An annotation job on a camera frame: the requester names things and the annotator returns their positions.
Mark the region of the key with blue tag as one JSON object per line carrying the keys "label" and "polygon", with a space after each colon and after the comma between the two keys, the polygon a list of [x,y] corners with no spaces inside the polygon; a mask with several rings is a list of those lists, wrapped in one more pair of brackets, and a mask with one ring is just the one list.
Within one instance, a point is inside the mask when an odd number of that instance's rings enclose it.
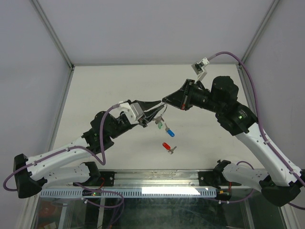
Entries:
{"label": "key with blue tag", "polygon": [[167,124],[165,124],[165,131],[169,136],[171,136],[171,137],[175,136],[174,132],[168,127]]}

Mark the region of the key with red tag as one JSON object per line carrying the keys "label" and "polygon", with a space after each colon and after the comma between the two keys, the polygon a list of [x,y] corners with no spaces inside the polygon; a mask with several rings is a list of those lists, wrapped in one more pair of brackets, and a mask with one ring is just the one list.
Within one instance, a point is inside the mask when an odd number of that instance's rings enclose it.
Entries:
{"label": "key with red tag", "polygon": [[175,147],[171,147],[169,144],[167,144],[166,142],[164,142],[162,144],[162,146],[167,150],[167,152],[169,154],[173,154],[174,153],[174,150],[177,148],[176,146]]}

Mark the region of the metal keyring with clips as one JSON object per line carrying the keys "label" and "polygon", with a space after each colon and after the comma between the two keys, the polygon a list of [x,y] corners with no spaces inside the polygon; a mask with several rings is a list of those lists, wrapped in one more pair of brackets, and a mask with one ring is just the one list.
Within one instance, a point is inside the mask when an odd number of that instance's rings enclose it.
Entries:
{"label": "metal keyring with clips", "polygon": [[165,114],[165,112],[167,111],[167,107],[168,107],[168,105],[167,104],[165,104],[165,103],[162,103],[162,105],[164,106],[164,110],[161,112],[161,114],[160,115],[158,115],[157,117],[155,117],[154,119],[153,119],[153,121],[154,121],[154,123],[157,125],[159,122],[164,122],[164,119],[163,119],[163,115]]}

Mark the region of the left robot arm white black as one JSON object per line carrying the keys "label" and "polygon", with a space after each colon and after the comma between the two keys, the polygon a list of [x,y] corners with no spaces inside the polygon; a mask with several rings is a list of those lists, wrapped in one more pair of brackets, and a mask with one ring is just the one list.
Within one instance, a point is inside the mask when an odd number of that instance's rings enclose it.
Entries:
{"label": "left robot arm white black", "polygon": [[[113,140],[136,126],[143,128],[164,108],[161,101],[124,101],[98,112],[90,122],[90,129],[70,143],[36,156],[19,154],[14,158],[12,177],[19,198],[29,198],[44,188],[64,183],[96,185],[100,172],[95,162],[84,162],[92,156],[102,166],[105,151]],[[80,160],[75,167],[68,164]]]}

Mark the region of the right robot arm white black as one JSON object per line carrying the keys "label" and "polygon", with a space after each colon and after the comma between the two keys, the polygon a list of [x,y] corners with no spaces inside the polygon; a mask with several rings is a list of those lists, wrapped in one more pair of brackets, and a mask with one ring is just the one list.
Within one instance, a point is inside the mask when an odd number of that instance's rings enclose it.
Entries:
{"label": "right robot arm white black", "polygon": [[241,141],[260,161],[265,170],[241,167],[227,160],[219,160],[213,176],[206,182],[218,188],[228,182],[239,183],[262,193],[271,204],[281,207],[294,200],[301,192],[305,174],[259,129],[258,118],[237,101],[239,88],[229,76],[214,78],[210,90],[202,83],[187,79],[176,92],[162,102],[187,111],[196,106],[215,113],[220,126]]}

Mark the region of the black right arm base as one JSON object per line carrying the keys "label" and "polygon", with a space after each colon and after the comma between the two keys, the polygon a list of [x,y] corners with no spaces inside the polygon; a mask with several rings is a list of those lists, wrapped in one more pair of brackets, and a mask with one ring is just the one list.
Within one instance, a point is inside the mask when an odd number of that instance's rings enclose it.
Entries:
{"label": "black right arm base", "polygon": [[199,171],[199,186],[212,186],[217,189],[220,189],[221,186],[229,187],[230,182],[222,174],[224,168],[229,164],[231,162],[228,160],[218,160],[217,165],[212,170]]}

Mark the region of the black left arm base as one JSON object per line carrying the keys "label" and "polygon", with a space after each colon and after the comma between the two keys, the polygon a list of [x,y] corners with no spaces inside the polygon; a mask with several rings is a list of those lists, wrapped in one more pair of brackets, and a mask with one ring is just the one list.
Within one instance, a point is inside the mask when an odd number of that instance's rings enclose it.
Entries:
{"label": "black left arm base", "polygon": [[77,183],[88,186],[88,187],[113,187],[115,180],[114,171],[99,170],[95,162],[84,162],[81,166],[85,166],[89,170],[89,177],[85,179],[84,182],[74,182],[73,185],[76,186]]}

